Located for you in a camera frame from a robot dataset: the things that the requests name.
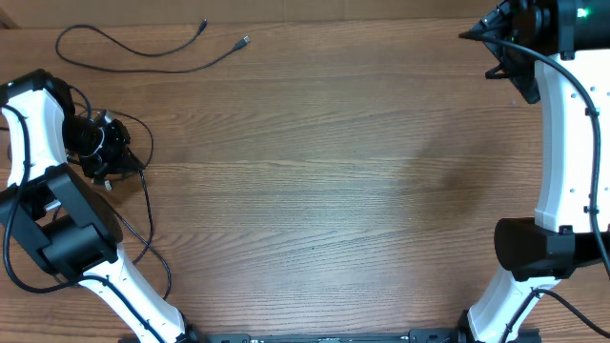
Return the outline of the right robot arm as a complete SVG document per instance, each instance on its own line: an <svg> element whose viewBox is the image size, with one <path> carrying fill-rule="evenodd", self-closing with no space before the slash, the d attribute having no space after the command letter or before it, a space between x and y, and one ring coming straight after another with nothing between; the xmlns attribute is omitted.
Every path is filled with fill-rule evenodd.
<svg viewBox="0 0 610 343"><path fill-rule="evenodd" d="M542 181L535 213L496 224L498 269L447 333L450 342L537 342L522 323L575 270L609 261L609 4L504 1L464 32L496 57L542 109Z"/></svg>

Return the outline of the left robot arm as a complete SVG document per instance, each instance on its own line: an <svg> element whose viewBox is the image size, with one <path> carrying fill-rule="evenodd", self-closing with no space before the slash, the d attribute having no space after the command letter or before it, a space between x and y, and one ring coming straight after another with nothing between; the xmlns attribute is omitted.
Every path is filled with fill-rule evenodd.
<svg viewBox="0 0 610 343"><path fill-rule="evenodd" d="M125 126L107 111L77 115L74 86L36 70L2 85L11 169L1 193L2 261L29 293L75 285L99 296L138 342L202 342L185 315L129 259L126 221L86 180L141 173Z"/></svg>

